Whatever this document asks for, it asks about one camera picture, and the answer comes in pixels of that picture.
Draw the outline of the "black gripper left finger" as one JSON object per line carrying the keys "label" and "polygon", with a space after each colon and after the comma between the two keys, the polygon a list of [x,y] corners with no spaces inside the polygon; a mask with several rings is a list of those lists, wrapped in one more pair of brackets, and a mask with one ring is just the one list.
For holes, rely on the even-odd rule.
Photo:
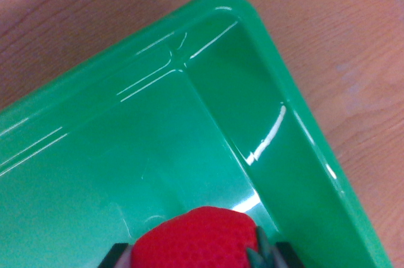
{"label": "black gripper left finger", "polygon": [[128,243],[115,243],[100,263],[100,268],[130,268],[133,246]]}

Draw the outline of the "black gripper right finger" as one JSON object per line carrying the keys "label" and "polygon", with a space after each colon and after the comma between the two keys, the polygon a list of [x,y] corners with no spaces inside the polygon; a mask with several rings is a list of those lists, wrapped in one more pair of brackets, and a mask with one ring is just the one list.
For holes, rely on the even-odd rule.
{"label": "black gripper right finger", "polygon": [[277,268],[305,268],[289,242],[276,242],[273,247],[274,267]]}

